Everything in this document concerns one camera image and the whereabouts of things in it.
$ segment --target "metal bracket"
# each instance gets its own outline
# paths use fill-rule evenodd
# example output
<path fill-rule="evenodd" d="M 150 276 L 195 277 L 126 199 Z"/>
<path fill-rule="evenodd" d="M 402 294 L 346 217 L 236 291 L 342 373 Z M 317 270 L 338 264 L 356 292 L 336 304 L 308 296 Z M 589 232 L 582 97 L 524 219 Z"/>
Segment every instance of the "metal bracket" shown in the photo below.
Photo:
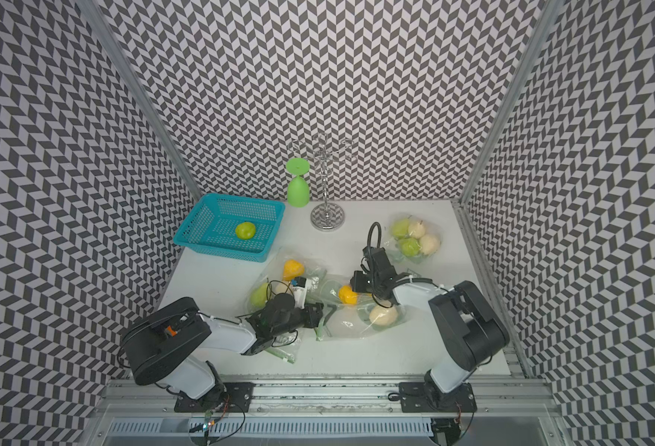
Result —
<path fill-rule="evenodd" d="M 427 400 L 423 382 L 400 382 L 399 388 L 403 413 L 476 412 L 476 400 L 469 383 L 461 385 L 454 397 L 454 403 L 442 410 L 437 410 Z"/>
<path fill-rule="evenodd" d="M 229 401 L 227 412 L 248 412 L 255 384 L 252 382 L 226 382 L 224 385 L 226 386 L 225 392 L 228 394 Z M 201 413 L 205 411 L 206 409 L 202 408 L 198 400 L 189 397 L 178 397 L 174 405 L 174 412 L 176 413 Z"/>
<path fill-rule="evenodd" d="M 462 436 L 461 427 L 455 418 L 432 418 L 432 442 L 439 446 L 450 446 Z"/>

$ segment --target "orange part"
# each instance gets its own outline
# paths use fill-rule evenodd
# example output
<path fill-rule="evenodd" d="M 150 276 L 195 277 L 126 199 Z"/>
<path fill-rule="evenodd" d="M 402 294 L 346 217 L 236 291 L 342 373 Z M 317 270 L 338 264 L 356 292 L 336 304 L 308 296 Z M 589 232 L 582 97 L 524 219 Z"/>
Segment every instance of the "orange part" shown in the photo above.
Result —
<path fill-rule="evenodd" d="M 340 291 L 338 291 L 338 298 L 341 302 L 353 306 L 358 303 L 358 294 L 355 291 L 352 291 L 352 288 L 349 285 L 343 286 Z"/>

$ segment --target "cable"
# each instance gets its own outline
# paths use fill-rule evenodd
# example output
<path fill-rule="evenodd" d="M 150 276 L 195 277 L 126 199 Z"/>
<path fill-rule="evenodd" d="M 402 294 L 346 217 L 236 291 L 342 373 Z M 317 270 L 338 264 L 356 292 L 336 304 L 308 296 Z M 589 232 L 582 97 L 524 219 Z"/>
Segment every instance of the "cable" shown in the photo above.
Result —
<path fill-rule="evenodd" d="M 221 414 L 221 416 L 216 421 L 208 420 L 208 423 L 199 423 L 196 426 L 190 427 L 188 429 L 187 434 L 189 436 L 189 440 L 191 440 L 191 442 L 193 444 L 195 444 L 196 446 L 201 446 L 197 442 L 195 442 L 193 440 L 194 437 L 191 436 L 191 434 L 197 433 L 200 430 L 204 431 L 204 433 L 203 433 L 204 440 L 208 439 L 208 430 L 209 430 L 209 428 L 216 425 L 216 423 L 221 421 L 226 416 L 226 412 L 228 411 L 229 401 L 230 401 L 230 395 L 226 395 L 226 399 L 224 401 L 208 401 L 208 400 L 204 401 L 205 403 L 223 403 L 223 413 Z M 191 425 L 191 419 L 188 420 L 188 425 L 189 426 Z"/>
<path fill-rule="evenodd" d="M 297 341 L 297 336 L 298 336 L 297 330 L 289 331 L 288 333 L 294 333 L 294 332 L 295 332 L 296 336 L 295 336 L 295 337 L 293 338 L 293 340 L 291 340 L 289 343 L 287 343 L 287 344 L 281 344 L 281 345 L 273 345 L 273 343 L 275 342 L 275 338 L 273 338 L 273 342 L 270 343 L 270 346 L 271 346 L 271 347 L 274 347 L 274 348 L 277 348 L 277 347 L 287 347 L 288 345 L 290 345 L 290 344 L 296 342 L 296 341 Z"/>
<path fill-rule="evenodd" d="M 269 282 L 268 282 L 268 288 L 265 290 L 266 294 L 268 294 L 268 293 L 270 292 L 270 295 L 269 295 L 269 297 L 268 297 L 269 299 L 272 298 L 274 295 L 278 295 L 278 294 L 279 294 L 279 293 L 276 293 L 275 291 L 273 291 L 273 286 L 270 285 L 270 284 L 273 283 L 273 282 L 278 282 L 278 283 L 281 284 L 281 285 L 285 285 L 285 282 L 283 282 L 283 281 L 269 281 Z M 296 295 L 296 294 L 293 292 L 293 290 L 292 290 L 292 288 L 291 288 L 290 286 L 286 286 L 286 288 L 287 288 L 288 291 L 290 291 L 290 295 L 291 295 L 291 296 L 295 296 L 295 295 Z"/>
<path fill-rule="evenodd" d="M 456 442 L 458 442 L 458 441 L 460 441 L 462 438 L 464 438 L 464 435 L 466 435 L 466 432 L 469 431 L 469 427 L 471 427 L 471 423 L 472 423 L 472 421 L 474 421 L 474 412 L 471 413 L 471 418 L 469 419 L 469 424 L 467 424 L 466 429 L 464 429 L 464 432 L 461 434 L 461 437 L 459 437 L 459 439 L 458 439 Z"/>
<path fill-rule="evenodd" d="M 255 315 L 255 314 L 258 314 L 258 313 L 260 313 L 261 311 L 262 311 L 262 308 L 261 308 L 260 310 L 256 310 L 256 311 L 254 311 L 253 313 L 249 313 L 249 314 L 241 315 L 241 316 L 234 316 L 234 317 L 237 318 L 237 319 L 241 319 L 242 317 L 253 316 L 253 315 Z"/>
<path fill-rule="evenodd" d="M 238 429 L 234 430 L 232 433 L 226 435 L 225 437 L 221 437 L 218 440 L 209 443 L 210 445 L 215 445 L 219 441 L 224 441 L 225 439 L 227 439 L 229 437 L 233 437 L 235 434 L 239 433 L 241 431 L 241 429 L 243 429 L 243 425 L 245 424 L 245 411 L 243 410 L 243 407 L 239 406 L 238 404 L 234 405 L 234 407 L 238 407 L 239 409 L 241 409 L 241 413 L 243 413 L 243 421 L 241 422 L 241 425 L 238 426 Z"/>
<path fill-rule="evenodd" d="M 241 324 L 240 322 L 236 322 L 234 320 L 224 319 L 223 317 L 209 316 L 206 313 L 201 313 L 200 311 L 197 311 L 196 314 L 201 315 L 201 316 L 206 316 L 209 319 L 222 320 L 223 322 L 228 322 L 228 323 L 231 323 L 231 324 L 233 324 L 235 326 L 239 326 Z"/>
<path fill-rule="evenodd" d="M 367 259 L 368 265 L 373 267 L 371 269 L 368 269 L 368 271 L 370 272 L 370 295 L 372 296 L 372 300 L 374 300 L 375 303 L 377 305 L 379 305 L 380 307 L 382 307 L 382 308 L 392 308 L 392 303 L 391 302 L 390 302 L 389 307 L 384 306 L 377 300 L 377 297 L 375 296 L 375 269 L 374 269 L 375 258 L 372 256 L 372 232 L 375 230 L 375 228 L 377 228 L 377 246 L 375 246 L 375 248 L 379 248 L 380 244 L 382 244 L 382 226 L 378 222 L 375 221 L 370 226 L 370 230 L 368 230 L 368 244 L 367 244 L 368 257 L 369 257 Z M 364 268 L 362 266 L 362 262 L 360 262 L 360 267 L 362 267 L 363 270 L 366 269 L 366 268 Z"/>
<path fill-rule="evenodd" d="M 457 424 L 461 424 L 461 405 L 459 403 L 457 403 L 457 409 L 459 409 L 459 413 L 457 414 L 457 417 L 454 421 Z"/>
<path fill-rule="evenodd" d="M 476 325 L 479 326 L 479 328 L 481 328 L 481 333 L 483 333 L 483 334 L 484 334 L 484 337 L 486 338 L 486 344 L 491 345 L 491 341 L 489 340 L 489 335 L 486 334 L 486 330 L 484 330 L 484 328 L 481 326 L 481 324 L 479 323 L 479 320 L 474 316 L 474 313 L 470 313 L 470 314 L 471 314 L 471 318 L 472 318 L 472 320 L 474 320 L 474 322 L 476 323 Z M 479 365 L 477 366 L 477 368 L 481 367 L 482 365 L 486 365 L 486 364 L 488 364 L 489 362 L 491 362 L 492 359 L 494 359 L 494 355 L 493 355 L 493 353 L 489 356 L 489 360 L 488 360 L 488 361 L 486 361 L 486 362 L 482 362 L 481 364 L 479 364 Z"/>
<path fill-rule="evenodd" d="M 127 364 L 127 363 L 124 362 L 124 361 L 121 361 L 121 362 L 120 362 L 120 359 L 119 359 L 119 352 L 121 352 L 121 351 L 122 351 L 122 347 L 119 347 L 119 348 L 117 349 L 117 352 L 114 354 L 114 362 L 116 362 L 117 365 L 118 365 L 119 367 L 121 367 L 121 368 L 129 368 L 129 364 Z"/>
<path fill-rule="evenodd" d="M 169 393 L 170 395 L 174 395 L 175 397 L 178 397 L 178 396 L 181 395 L 180 393 L 172 392 L 172 391 L 169 389 L 169 388 L 171 387 L 170 385 L 167 385 L 165 388 L 161 387 L 161 386 L 160 386 L 159 384 L 157 384 L 156 382 L 154 383 L 154 385 L 155 385 L 156 387 L 160 388 L 160 389 L 166 390 L 167 393 Z"/>

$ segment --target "black cable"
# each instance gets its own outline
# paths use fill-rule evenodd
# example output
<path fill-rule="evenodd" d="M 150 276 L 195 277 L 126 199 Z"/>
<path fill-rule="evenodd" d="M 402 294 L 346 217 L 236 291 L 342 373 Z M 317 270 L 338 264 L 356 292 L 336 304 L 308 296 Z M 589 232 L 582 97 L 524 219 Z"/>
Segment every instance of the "black cable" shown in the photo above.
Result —
<path fill-rule="evenodd" d="M 216 440 L 214 442 L 209 443 L 209 445 L 215 445 L 219 441 L 224 441 L 225 439 L 227 439 L 229 437 L 233 437 L 235 434 L 239 433 L 241 431 L 241 429 L 243 429 L 243 425 L 245 424 L 245 411 L 243 410 L 243 407 L 239 406 L 238 404 L 235 405 L 235 406 L 238 407 L 239 409 L 241 409 L 241 413 L 243 413 L 243 421 L 241 422 L 241 425 L 238 426 L 238 429 L 234 430 L 232 433 L 226 435 L 225 437 L 221 437 L 221 438 L 219 438 L 218 440 Z"/>
<path fill-rule="evenodd" d="M 249 313 L 249 314 L 247 314 L 247 315 L 234 316 L 234 317 L 236 317 L 236 318 L 238 318 L 238 319 L 241 319 L 242 317 L 253 316 L 253 315 L 255 315 L 256 313 L 260 313 L 261 310 L 256 310 L 256 311 L 254 311 L 253 313 Z"/>
<path fill-rule="evenodd" d="M 266 290 L 266 292 L 268 292 L 268 290 L 270 290 L 270 293 L 271 293 L 271 294 L 270 294 L 270 296 L 269 296 L 269 299 L 272 298 L 274 295 L 278 295 L 278 294 L 279 294 L 279 293 L 276 293 L 275 291 L 273 291 L 273 286 L 270 285 L 270 284 L 273 283 L 273 282 L 278 282 L 278 283 L 281 284 L 281 285 L 285 285 L 285 282 L 283 282 L 283 281 L 269 281 L 269 282 L 268 282 L 268 289 Z M 287 288 L 288 291 L 290 291 L 290 295 L 291 295 L 291 296 L 295 296 L 295 295 L 296 295 L 296 294 L 293 292 L 293 290 L 290 288 L 289 285 L 286 285 L 285 287 Z"/>
<path fill-rule="evenodd" d="M 119 359 L 119 352 L 121 352 L 121 351 L 122 351 L 122 347 L 119 347 L 117 349 L 117 353 L 114 354 L 114 362 L 116 362 L 117 365 L 120 366 L 121 368 L 129 368 L 129 364 L 127 364 L 124 361 L 120 361 L 120 359 Z"/>
<path fill-rule="evenodd" d="M 479 328 L 481 328 L 481 333 L 483 333 L 483 334 L 484 334 L 484 337 L 486 338 L 486 344 L 487 344 L 487 345 L 491 345 L 491 341 L 489 340 L 489 335 L 486 334 L 486 330 L 484 330 L 484 328 L 481 326 L 481 324 L 479 323 L 479 320 L 478 320 L 476 317 L 474 317 L 474 313 L 471 313 L 471 318 L 474 320 L 474 322 L 476 323 L 476 325 L 479 326 Z M 489 362 L 491 362 L 492 359 L 494 359 L 494 355 L 493 355 L 493 353 L 489 356 L 489 360 L 488 360 L 488 361 L 486 361 L 486 362 L 482 362 L 481 364 L 479 364 L 479 365 L 477 366 L 477 368 L 478 368 L 478 367 L 481 367 L 482 365 L 486 365 L 486 364 L 488 364 Z"/>
<path fill-rule="evenodd" d="M 375 264 L 375 258 L 372 256 L 372 232 L 375 230 L 375 228 L 377 228 L 377 246 L 375 246 L 375 249 L 379 248 L 380 245 L 382 244 L 382 226 L 378 222 L 375 221 L 370 226 L 370 230 L 368 230 L 368 244 L 367 244 L 367 247 L 368 247 L 368 257 L 369 258 L 367 259 L 367 261 L 368 261 L 369 266 L 374 266 L 374 264 Z M 375 269 L 371 268 L 371 269 L 369 269 L 369 272 L 370 272 L 370 295 L 372 296 L 372 300 L 374 300 L 375 303 L 377 305 L 379 305 L 380 307 L 382 307 L 382 308 L 392 308 L 392 303 L 391 302 L 390 302 L 390 306 L 384 306 L 377 300 L 377 297 L 375 296 Z"/>
<path fill-rule="evenodd" d="M 200 431 L 202 429 L 203 429 L 203 424 L 197 424 L 196 426 L 189 429 L 189 434 L 195 434 L 195 433 L 197 433 L 198 431 Z"/>
<path fill-rule="evenodd" d="M 287 344 L 281 344 L 281 345 L 273 345 L 273 343 L 275 342 L 275 338 L 273 338 L 273 342 L 270 343 L 270 346 L 271 346 L 271 347 L 274 347 L 274 348 L 278 348 L 278 347 L 287 347 L 288 345 L 290 345 L 290 344 L 296 342 L 296 341 L 297 341 L 297 337 L 298 337 L 297 330 L 289 331 L 288 333 L 293 333 L 293 332 L 295 332 L 296 336 L 295 336 L 295 337 L 293 338 L 293 340 L 291 340 L 289 343 L 287 343 Z"/>
<path fill-rule="evenodd" d="M 161 386 L 160 386 L 159 384 L 157 384 L 156 382 L 154 383 L 154 385 L 155 385 L 156 387 L 160 388 L 160 389 L 166 390 L 167 393 L 169 393 L 169 394 L 171 394 L 171 395 L 174 395 L 175 397 L 178 397 L 178 396 L 181 395 L 181 394 L 178 393 L 178 392 L 172 392 L 172 391 L 169 389 L 169 388 L 171 387 L 170 385 L 167 385 L 165 388 L 161 387 Z"/>
<path fill-rule="evenodd" d="M 223 322 L 228 322 L 228 323 L 231 323 L 231 324 L 233 324 L 235 326 L 239 326 L 241 324 L 240 322 L 236 322 L 234 320 L 224 319 L 223 317 L 209 316 L 206 313 L 201 313 L 200 311 L 198 311 L 196 314 L 201 315 L 201 316 L 206 316 L 209 319 L 222 320 Z"/>
<path fill-rule="evenodd" d="M 464 432 L 461 434 L 461 437 L 459 437 L 459 439 L 458 439 L 457 441 L 453 442 L 454 445 L 455 445 L 459 440 L 461 440 L 462 438 L 464 438 L 464 435 L 466 435 L 466 432 L 468 432 L 469 427 L 471 427 L 471 423 L 472 423 L 473 421 L 474 421 L 474 412 L 471 413 L 471 419 L 469 420 L 469 424 L 467 424 L 466 429 L 464 429 Z"/>

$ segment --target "blue plastic basket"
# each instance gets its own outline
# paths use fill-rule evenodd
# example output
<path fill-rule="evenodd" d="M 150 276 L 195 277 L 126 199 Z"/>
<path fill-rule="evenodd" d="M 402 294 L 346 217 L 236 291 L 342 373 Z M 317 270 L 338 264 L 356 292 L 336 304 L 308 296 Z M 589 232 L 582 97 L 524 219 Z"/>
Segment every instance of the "blue plastic basket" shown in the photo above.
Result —
<path fill-rule="evenodd" d="M 200 254 L 265 262 L 284 210 L 280 201 L 209 193 L 181 223 L 174 243 Z M 235 233 L 244 221 L 255 225 L 255 236 L 249 240 L 241 240 Z"/>

